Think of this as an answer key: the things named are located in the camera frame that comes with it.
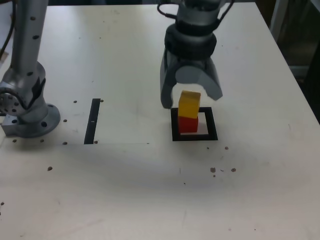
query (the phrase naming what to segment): white table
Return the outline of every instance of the white table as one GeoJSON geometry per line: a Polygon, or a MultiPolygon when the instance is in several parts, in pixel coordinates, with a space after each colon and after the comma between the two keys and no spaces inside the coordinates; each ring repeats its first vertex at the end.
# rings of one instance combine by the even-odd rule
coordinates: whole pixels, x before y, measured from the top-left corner
{"type": "Polygon", "coordinates": [[[202,92],[218,141],[172,142],[159,80],[172,22],[155,5],[48,8],[44,95],[67,122],[2,133],[0,239],[320,238],[320,127],[257,6],[236,3],[215,32],[223,98],[173,91],[175,105],[202,92]],[[83,145],[93,98],[98,144],[83,145]]]}

